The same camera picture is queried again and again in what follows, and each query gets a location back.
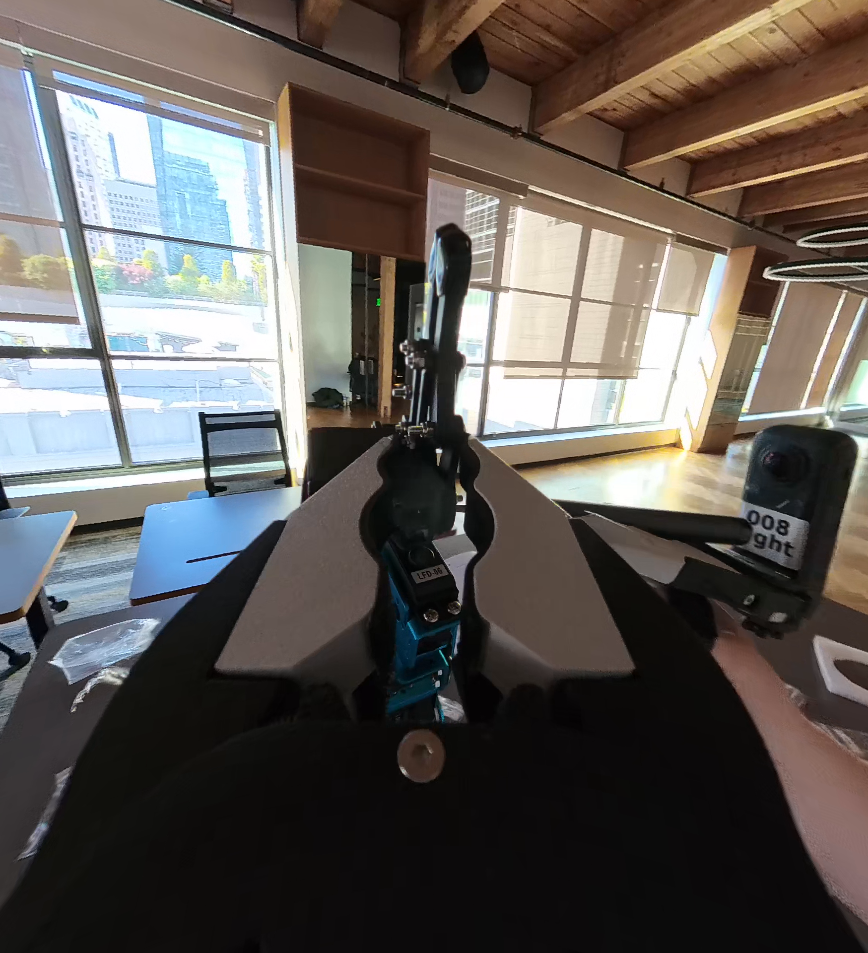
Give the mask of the small clear plastic bag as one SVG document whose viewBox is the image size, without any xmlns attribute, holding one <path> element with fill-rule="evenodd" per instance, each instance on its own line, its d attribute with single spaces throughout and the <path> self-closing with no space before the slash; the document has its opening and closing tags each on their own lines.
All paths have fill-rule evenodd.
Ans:
<svg viewBox="0 0 868 953">
<path fill-rule="evenodd" d="M 34 829 L 26 840 L 22 851 L 15 859 L 18 863 L 22 863 L 34 858 L 41 844 L 45 840 L 59 810 L 59 804 L 67 790 L 71 772 L 72 766 L 68 766 L 55 774 L 53 790 L 42 809 Z"/>
</svg>

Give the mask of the crumpled clear plastic wrap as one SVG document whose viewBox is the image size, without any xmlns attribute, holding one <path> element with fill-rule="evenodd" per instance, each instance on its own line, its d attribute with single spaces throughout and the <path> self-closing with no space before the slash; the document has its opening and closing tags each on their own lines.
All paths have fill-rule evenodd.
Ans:
<svg viewBox="0 0 868 953">
<path fill-rule="evenodd" d="M 162 621 L 154 617 L 111 623 L 68 638 L 49 663 L 68 684 L 75 684 L 144 653 L 161 626 Z"/>
</svg>

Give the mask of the dark desk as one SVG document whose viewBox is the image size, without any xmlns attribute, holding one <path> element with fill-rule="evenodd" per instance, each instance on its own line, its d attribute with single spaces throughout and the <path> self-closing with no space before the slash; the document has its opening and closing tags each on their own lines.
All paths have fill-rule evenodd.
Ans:
<svg viewBox="0 0 868 953">
<path fill-rule="evenodd" d="M 165 621 L 190 599 L 178 597 L 70 621 L 45 638 L 0 734 L 0 906 L 29 865 L 15 859 L 53 790 L 55 774 L 72 765 L 116 691 L 95 690 L 71 714 L 79 688 L 67 683 L 50 658 L 70 637 L 133 617 Z M 815 635 L 868 651 L 868 616 L 823 602 L 804 631 L 781 640 L 758 639 L 759 649 L 786 683 L 812 699 L 819 717 L 868 732 L 867 708 L 826 691 L 813 653 Z"/>
</svg>

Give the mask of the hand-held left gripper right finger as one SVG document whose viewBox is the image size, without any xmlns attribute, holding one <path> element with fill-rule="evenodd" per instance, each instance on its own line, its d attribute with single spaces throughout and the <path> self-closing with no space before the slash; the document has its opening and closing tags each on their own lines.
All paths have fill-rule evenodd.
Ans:
<svg viewBox="0 0 868 953">
<path fill-rule="evenodd" d="M 454 676 L 468 719 L 523 685 L 625 678 L 634 662 L 570 518 L 479 440 L 460 456 L 462 622 Z"/>
</svg>

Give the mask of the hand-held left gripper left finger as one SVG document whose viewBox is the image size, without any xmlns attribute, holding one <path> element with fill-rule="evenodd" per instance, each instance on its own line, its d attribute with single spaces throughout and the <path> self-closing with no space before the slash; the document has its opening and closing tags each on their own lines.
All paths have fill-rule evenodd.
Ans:
<svg viewBox="0 0 868 953">
<path fill-rule="evenodd" d="M 385 573 L 366 540 L 364 513 L 380 494 L 378 438 L 286 520 L 214 662 L 237 679 L 329 685 L 355 715 L 382 719 L 391 650 L 372 631 Z"/>
</svg>

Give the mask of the wooden corner pillar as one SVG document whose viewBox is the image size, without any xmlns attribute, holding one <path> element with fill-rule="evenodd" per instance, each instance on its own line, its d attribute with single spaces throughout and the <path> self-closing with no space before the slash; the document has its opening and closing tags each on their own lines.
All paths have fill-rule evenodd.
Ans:
<svg viewBox="0 0 868 953">
<path fill-rule="evenodd" d="M 780 284 L 765 277 L 788 256 L 761 246 L 731 250 L 700 355 L 700 377 L 681 431 L 689 450 L 723 454 L 735 437 L 751 379 L 773 322 Z"/>
</svg>

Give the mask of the dark ceiling fixture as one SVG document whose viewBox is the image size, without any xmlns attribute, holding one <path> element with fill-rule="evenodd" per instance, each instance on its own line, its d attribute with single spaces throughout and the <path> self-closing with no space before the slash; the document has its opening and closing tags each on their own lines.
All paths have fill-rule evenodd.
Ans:
<svg viewBox="0 0 868 953">
<path fill-rule="evenodd" d="M 472 96 L 483 90 L 491 70 L 485 47 L 476 30 L 454 48 L 450 67 L 460 93 Z"/>
</svg>

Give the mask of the white square foam with hole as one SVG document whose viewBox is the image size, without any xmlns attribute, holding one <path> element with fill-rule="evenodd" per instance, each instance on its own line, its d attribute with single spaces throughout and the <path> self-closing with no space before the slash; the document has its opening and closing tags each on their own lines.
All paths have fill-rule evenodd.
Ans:
<svg viewBox="0 0 868 953">
<path fill-rule="evenodd" d="M 868 667 L 868 651 L 820 635 L 813 637 L 812 646 L 826 690 L 868 709 L 868 689 L 845 675 L 837 665 L 848 661 Z"/>
</svg>

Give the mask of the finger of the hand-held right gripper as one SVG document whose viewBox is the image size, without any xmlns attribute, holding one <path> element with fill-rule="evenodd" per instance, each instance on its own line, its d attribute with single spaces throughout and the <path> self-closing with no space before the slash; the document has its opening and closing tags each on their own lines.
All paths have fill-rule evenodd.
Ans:
<svg viewBox="0 0 868 953">
<path fill-rule="evenodd" d="M 659 584 L 702 583 L 707 587 L 732 584 L 732 568 L 721 560 L 684 542 L 669 541 L 642 529 L 599 515 L 572 518 L 571 523 L 590 527 L 642 578 Z"/>
</svg>

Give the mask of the blue and black toy robot arm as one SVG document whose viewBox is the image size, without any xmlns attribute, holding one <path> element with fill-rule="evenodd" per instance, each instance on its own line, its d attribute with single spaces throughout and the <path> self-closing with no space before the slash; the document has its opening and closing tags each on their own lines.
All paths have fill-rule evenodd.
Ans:
<svg viewBox="0 0 868 953">
<path fill-rule="evenodd" d="M 462 601 L 435 540 L 454 526 L 457 475 L 466 443 L 455 410 L 464 357 L 459 340 L 472 243 L 455 223 L 434 235 L 419 322 L 401 343 L 409 412 L 382 458 L 380 550 L 395 614 L 386 717 L 436 722 L 460 634 Z"/>
</svg>

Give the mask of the crumpled clear plastic bag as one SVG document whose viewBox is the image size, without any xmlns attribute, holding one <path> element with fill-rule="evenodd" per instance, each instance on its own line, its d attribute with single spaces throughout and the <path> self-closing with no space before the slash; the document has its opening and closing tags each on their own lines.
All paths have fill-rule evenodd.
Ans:
<svg viewBox="0 0 868 953">
<path fill-rule="evenodd" d="M 97 689 L 111 687 L 117 689 L 123 685 L 130 675 L 130 668 L 126 665 L 109 665 L 92 674 L 78 690 L 70 705 L 73 714 Z"/>
</svg>

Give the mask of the grey desk with slot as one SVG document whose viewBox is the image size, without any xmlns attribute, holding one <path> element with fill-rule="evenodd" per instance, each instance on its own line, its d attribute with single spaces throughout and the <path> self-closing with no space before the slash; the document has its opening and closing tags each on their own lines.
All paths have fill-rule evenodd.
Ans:
<svg viewBox="0 0 868 953">
<path fill-rule="evenodd" d="M 130 587 L 133 606 L 195 594 L 267 527 L 299 506 L 300 488 L 278 488 L 149 506 Z"/>
<path fill-rule="evenodd" d="M 0 625 L 25 619 L 35 643 L 53 626 L 44 585 L 76 521 L 74 511 L 0 518 Z"/>
</svg>

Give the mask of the beige roller window blind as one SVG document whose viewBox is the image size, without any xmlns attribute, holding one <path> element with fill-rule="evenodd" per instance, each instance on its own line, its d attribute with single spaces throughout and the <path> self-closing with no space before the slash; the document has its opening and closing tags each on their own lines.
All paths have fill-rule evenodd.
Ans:
<svg viewBox="0 0 868 953">
<path fill-rule="evenodd" d="M 80 323 L 70 254 L 32 84 L 0 49 L 0 319 Z"/>
<path fill-rule="evenodd" d="M 553 209 L 446 173 L 429 178 L 427 251 L 447 223 L 472 244 L 461 351 L 469 365 L 524 375 L 635 378 L 671 242 L 610 216 Z"/>
<path fill-rule="evenodd" d="M 704 246 L 672 241 L 657 302 L 659 312 L 699 316 L 717 253 Z"/>
</svg>

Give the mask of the person's right forearm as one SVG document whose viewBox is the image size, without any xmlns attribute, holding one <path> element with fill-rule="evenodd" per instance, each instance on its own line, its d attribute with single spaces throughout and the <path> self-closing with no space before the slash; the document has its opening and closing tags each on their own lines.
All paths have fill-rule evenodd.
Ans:
<svg viewBox="0 0 868 953">
<path fill-rule="evenodd" d="M 868 764 L 811 723 L 751 634 L 713 604 L 711 650 L 750 713 L 830 894 L 868 925 Z"/>
</svg>

